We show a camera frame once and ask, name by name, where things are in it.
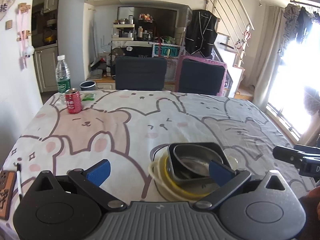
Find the pen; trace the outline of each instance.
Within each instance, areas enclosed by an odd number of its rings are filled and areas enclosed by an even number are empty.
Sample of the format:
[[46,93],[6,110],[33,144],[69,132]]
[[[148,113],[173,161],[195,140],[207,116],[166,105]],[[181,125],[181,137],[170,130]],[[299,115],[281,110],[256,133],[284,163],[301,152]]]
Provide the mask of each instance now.
[[21,189],[21,165],[17,163],[17,182],[18,182],[18,193],[20,201],[22,200],[22,189]]

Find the sunlight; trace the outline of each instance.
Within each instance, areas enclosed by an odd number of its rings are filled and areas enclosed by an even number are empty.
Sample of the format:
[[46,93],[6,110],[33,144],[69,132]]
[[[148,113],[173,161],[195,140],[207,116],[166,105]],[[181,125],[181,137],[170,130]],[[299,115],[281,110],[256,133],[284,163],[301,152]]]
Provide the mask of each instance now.
[[320,25],[313,24],[304,44],[293,41],[288,46],[279,66],[275,83],[272,87],[269,103],[303,134],[310,125],[311,116],[307,114],[303,98],[304,87],[320,90]]

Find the red can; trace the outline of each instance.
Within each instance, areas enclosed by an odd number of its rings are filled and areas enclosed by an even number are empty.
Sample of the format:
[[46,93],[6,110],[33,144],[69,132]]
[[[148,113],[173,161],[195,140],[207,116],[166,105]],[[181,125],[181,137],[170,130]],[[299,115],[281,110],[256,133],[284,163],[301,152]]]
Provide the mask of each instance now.
[[66,91],[66,103],[67,108],[70,114],[77,114],[81,112],[82,105],[81,105],[81,98],[80,93],[77,89],[71,88]]

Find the bunny print tablecloth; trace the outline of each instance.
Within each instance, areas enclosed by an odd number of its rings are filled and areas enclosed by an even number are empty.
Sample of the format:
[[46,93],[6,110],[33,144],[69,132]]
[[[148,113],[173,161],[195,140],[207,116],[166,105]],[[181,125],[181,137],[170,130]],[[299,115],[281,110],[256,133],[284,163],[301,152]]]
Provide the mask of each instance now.
[[[93,93],[95,101],[83,102],[78,114],[69,114],[58,95],[52,96],[20,136],[3,169],[16,170],[15,164],[21,163],[23,193],[42,170],[65,175],[108,159],[111,174],[101,188],[128,204],[164,201],[151,182],[148,165],[158,149],[176,142],[218,143],[238,160],[239,168],[253,174],[277,169],[298,197],[315,186],[293,165],[273,158],[276,145],[291,145],[249,101],[169,91]],[[13,239],[18,239],[12,223],[18,204],[16,185],[10,218],[0,221]]]

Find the dark blue chair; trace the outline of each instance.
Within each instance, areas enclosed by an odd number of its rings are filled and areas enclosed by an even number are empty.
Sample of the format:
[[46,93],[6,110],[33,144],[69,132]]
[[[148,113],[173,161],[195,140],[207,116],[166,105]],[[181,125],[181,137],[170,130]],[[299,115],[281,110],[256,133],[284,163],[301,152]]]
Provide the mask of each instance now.
[[178,92],[216,96],[224,82],[225,71],[223,66],[184,59]]
[[116,89],[161,91],[167,60],[163,57],[119,57],[116,61]]

